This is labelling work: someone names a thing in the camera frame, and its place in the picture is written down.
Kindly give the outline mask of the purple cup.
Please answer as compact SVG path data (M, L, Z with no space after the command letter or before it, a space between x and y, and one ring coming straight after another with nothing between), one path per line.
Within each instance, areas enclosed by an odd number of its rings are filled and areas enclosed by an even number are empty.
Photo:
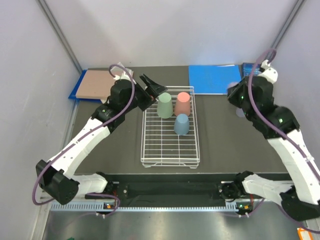
M230 95L238 86L238 82L231 82L227 86L227 94Z
M245 118L246 114L244 113L244 111L241 108L237 108L236 109L236 115L240 118Z

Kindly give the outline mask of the green cup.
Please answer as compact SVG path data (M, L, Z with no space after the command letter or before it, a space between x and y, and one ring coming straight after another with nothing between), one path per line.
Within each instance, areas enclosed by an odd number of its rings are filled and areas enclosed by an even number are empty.
M158 97L157 115L162 119L168 119L173 115L172 96L167 92Z

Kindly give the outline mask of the pink cup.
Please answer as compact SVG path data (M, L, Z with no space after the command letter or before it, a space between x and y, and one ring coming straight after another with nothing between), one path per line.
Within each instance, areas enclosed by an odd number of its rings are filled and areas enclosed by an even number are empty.
M180 92L176 98L174 114L176 116L180 114L185 114L189 116L191 113L190 100L191 100L191 97L189 93Z

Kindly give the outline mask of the blue cup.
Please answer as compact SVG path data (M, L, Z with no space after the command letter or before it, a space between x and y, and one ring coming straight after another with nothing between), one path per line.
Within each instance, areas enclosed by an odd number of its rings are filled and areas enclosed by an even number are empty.
M184 136L188 134L189 130L189 117L184 113L179 114L175 119L174 132L179 136Z

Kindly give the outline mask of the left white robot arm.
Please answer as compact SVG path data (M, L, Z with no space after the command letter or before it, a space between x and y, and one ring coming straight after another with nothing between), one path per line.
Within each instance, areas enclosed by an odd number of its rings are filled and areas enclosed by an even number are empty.
M140 75L140 79L146 87L141 87L126 73L114 79L106 102L94 111L82 130L60 153L36 165L39 187L61 205L77 196L98 194L106 199L113 194L113 185L102 174L76 175L76 170L90 152L124 122L128 112L135 108L145 111L167 91L167 87L145 74Z

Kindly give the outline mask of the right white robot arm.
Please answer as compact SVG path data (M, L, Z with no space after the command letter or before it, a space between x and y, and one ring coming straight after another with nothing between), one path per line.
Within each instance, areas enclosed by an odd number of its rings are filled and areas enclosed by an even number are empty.
M277 204L296 221L316 219L320 216L320 171L305 145L293 112L274 103L277 79L278 72L264 60L259 75L245 76L237 85L228 88L227 99L243 111L245 118L276 151L292 183L244 171L235 176L224 196L237 199L257 195Z

